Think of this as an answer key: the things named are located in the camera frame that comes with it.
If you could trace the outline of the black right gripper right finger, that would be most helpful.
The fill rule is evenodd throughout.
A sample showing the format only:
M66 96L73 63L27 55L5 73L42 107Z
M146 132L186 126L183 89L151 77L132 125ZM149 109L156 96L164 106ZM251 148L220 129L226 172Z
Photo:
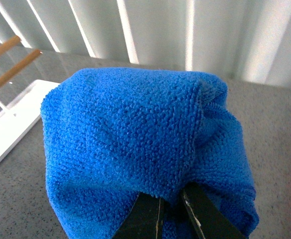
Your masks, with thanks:
M244 239L197 183L181 190L181 208L194 239Z

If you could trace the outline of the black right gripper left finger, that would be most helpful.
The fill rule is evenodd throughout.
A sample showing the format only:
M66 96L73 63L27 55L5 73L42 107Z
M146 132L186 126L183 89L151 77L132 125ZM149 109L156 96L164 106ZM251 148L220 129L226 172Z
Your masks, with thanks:
M165 200L140 193L114 239L161 239Z

